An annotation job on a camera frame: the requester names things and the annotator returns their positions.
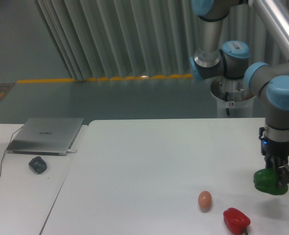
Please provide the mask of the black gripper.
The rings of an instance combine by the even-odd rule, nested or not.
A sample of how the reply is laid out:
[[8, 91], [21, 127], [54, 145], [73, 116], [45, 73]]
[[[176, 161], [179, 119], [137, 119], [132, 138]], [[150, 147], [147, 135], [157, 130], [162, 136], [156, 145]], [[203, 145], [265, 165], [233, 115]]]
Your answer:
[[289, 184], [289, 129], [260, 127], [259, 140], [266, 169], [277, 168], [278, 186], [287, 186]]

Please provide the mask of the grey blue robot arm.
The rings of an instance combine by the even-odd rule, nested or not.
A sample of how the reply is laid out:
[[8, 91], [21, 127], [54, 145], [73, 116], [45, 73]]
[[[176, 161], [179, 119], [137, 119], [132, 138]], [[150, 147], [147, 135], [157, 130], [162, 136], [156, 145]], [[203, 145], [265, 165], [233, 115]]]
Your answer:
[[279, 0], [249, 0], [287, 62], [270, 66], [249, 64], [249, 48], [240, 41], [218, 47], [223, 20], [241, 0], [194, 0], [192, 8], [199, 18], [198, 48], [190, 58], [196, 79], [221, 76], [242, 80], [266, 109], [265, 125], [259, 129], [265, 168], [254, 174], [259, 191], [283, 194], [289, 185], [289, 11]]

